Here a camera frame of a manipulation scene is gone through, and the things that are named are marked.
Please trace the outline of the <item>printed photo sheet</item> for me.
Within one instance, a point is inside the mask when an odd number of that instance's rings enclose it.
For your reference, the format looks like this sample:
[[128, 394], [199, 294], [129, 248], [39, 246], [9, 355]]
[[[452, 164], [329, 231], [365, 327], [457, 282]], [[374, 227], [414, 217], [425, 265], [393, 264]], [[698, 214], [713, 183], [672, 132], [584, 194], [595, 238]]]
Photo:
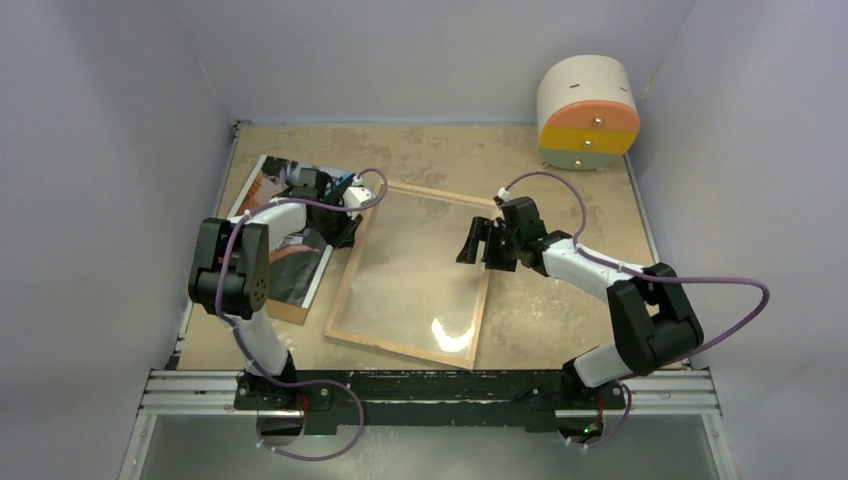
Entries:
[[[228, 212], [236, 217], [269, 202], [293, 186], [307, 162], [262, 155]], [[306, 313], [314, 299], [332, 248], [312, 229], [306, 228], [288, 237], [270, 238], [270, 286], [266, 306], [277, 319], [290, 321], [294, 316], [283, 309], [297, 307]]]

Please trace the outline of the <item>wooden picture frame with glass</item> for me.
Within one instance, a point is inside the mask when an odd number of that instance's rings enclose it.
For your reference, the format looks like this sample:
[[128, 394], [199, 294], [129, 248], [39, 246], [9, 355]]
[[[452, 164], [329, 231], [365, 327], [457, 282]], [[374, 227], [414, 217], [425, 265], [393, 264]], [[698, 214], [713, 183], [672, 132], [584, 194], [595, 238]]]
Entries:
[[363, 215], [324, 327], [327, 337], [471, 369], [489, 286], [456, 263], [469, 225], [492, 200], [391, 182]]

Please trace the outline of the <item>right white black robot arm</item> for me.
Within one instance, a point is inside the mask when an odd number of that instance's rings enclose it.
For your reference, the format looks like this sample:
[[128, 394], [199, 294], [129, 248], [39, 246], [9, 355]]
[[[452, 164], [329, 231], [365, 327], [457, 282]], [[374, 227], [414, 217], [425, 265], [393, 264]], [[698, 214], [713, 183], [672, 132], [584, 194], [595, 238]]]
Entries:
[[509, 272], [522, 265], [580, 288], [609, 309], [612, 342], [563, 366], [561, 392], [569, 404], [584, 407], [601, 386], [650, 374], [702, 346], [703, 329], [670, 266], [620, 264], [582, 250], [572, 235], [547, 230], [529, 197], [496, 203], [500, 217], [472, 219], [458, 263]]

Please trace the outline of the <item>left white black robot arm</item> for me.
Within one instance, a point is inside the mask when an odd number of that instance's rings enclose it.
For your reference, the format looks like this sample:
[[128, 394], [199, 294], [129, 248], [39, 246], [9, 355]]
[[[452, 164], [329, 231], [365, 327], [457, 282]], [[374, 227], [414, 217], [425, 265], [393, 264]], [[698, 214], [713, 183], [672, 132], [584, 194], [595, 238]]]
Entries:
[[378, 202], [358, 174], [334, 176], [304, 168], [293, 185], [226, 219], [201, 222], [188, 281], [192, 302], [218, 317], [243, 357], [244, 374], [262, 379], [259, 395], [284, 409], [298, 390], [335, 389], [329, 379], [298, 380], [291, 355], [273, 336], [266, 309], [271, 291], [271, 247], [309, 229], [333, 248], [353, 244], [362, 211]]

